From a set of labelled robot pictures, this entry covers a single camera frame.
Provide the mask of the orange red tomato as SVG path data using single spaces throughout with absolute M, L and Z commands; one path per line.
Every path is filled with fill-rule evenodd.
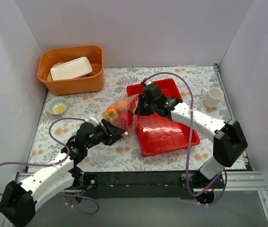
M 105 111 L 105 118 L 108 122 L 115 122 L 118 119 L 119 112 L 114 107 L 109 107 Z

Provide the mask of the clear zip bag orange zipper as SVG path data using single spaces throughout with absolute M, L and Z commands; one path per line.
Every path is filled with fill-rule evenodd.
M 138 102 L 138 95 L 118 99 L 108 106 L 103 117 L 112 125 L 131 133 L 136 130 L 139 122 L 139 117 L 135 114 Z

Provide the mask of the peach fruit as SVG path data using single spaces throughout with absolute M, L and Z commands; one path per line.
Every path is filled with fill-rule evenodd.
M 127 111 L 128 105 L 129 105 L 129 101 L 127 99 L 119 99 L 115 102 L 115 108 L 119 112 Z

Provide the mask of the red plastic tray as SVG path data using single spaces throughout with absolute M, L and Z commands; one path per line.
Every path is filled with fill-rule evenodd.
M 154 83 L 160 87 L 166 97 L 174 96 L 182 99 L 173 79 L 157 80 Z M 127 86 L 126 91 L 128 96 L 133 96 L 142 93 L 142 89 L 141 84 L 136 84 Z M 153 156 L 188 147 L 190 128 L 160 117 L 157 113 L 151 116 L 139 116 L 136 131 L 144 156 Z M 191 146 L 199 143 L 199 135 L 193 130 Z

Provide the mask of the wrinkled red fruit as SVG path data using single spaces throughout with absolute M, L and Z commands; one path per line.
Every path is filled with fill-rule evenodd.
M 127 125 L 127 111 L 120 112 L 117 122 L 120 126 L 125 127 Z

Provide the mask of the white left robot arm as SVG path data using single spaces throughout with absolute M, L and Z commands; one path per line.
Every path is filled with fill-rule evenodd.
M 99 123 L 84 122 L 53 161 L 28 178 L 6 185 L 0 213 L 16 227 L 26 226 L 36 211 L 61 190 L 79 189 L 83 185 L 83 173 L 77 164 L 90 148 L 100 143 L 111 146 L 126 134 L 125 129 L 105 119 Z

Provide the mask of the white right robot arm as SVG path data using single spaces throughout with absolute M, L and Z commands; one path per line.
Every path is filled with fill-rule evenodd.
M 231 119 L 228 122 L 213 118 L 193 110 L 181 99 L 166 97 L 155 83 L 146 85 L 138 96 L 135 114 L 150 116 L 157 113 L 171 121 L 191 126 L 213 143 L 213 155 L 201 166 L 197 184 L 207 188 L 225 167 L 231 167 L 248 147 L 240 123 Z

